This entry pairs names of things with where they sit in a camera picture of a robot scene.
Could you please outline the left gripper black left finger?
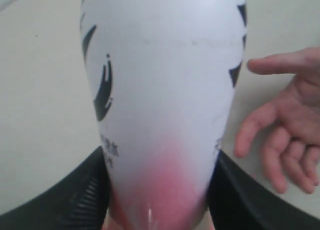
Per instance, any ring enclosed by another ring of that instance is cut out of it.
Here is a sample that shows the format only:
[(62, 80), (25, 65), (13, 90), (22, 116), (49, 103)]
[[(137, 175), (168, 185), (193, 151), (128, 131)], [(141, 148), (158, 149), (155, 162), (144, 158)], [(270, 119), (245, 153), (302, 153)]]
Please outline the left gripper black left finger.
[(101, 229), (110, 201), (110, 179), (98, 147), (53, 187), (0, 216), (11, 229)]

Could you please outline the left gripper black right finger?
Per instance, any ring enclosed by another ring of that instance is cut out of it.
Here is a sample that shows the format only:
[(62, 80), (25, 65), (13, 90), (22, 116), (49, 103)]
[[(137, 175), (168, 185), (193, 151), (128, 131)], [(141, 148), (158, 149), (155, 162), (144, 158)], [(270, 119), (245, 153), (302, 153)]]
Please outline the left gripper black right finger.
[(283, 230), (320, 227), (320, 220), (275, 196), (220, 152), (208, 188), (215, 229)]

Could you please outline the person's open bare hand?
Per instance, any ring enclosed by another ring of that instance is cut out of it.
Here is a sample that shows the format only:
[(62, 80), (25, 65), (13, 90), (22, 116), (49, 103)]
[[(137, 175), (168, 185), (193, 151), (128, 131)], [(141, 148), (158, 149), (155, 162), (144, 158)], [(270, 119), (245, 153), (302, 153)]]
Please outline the person's open bare hand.
[(319, 47), (251, 59), (247, 68), (259, 75), (293, 74), (293, 78), (244, 119), (235, 138), (235, 156), (245, 157), (258, 132), (274, 124), (260, 149), (266, 179), (280, 194), (286, 192), (287, 180), (304, 193), (313, 193), (320, 183)]

